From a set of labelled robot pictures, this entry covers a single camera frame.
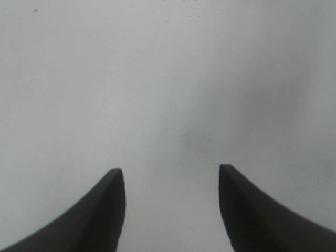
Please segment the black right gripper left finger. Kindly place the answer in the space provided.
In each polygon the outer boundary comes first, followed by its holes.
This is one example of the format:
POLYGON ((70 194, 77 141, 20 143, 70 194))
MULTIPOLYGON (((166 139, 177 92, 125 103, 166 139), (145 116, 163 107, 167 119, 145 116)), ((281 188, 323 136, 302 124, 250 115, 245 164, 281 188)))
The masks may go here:
POLYGON ((117 251, 125 218, 120 168, 110 169, 75 205, 4 251, 117 251))

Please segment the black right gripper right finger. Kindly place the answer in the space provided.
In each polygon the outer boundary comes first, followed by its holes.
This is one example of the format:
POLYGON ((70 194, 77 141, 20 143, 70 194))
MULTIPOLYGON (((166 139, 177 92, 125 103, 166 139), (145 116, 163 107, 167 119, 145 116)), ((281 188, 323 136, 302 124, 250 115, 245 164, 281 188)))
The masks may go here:
POLYGON ((335 251, 335 232, 263 192, 233 165, 218 174, 221 217, 234 251, 335 251))

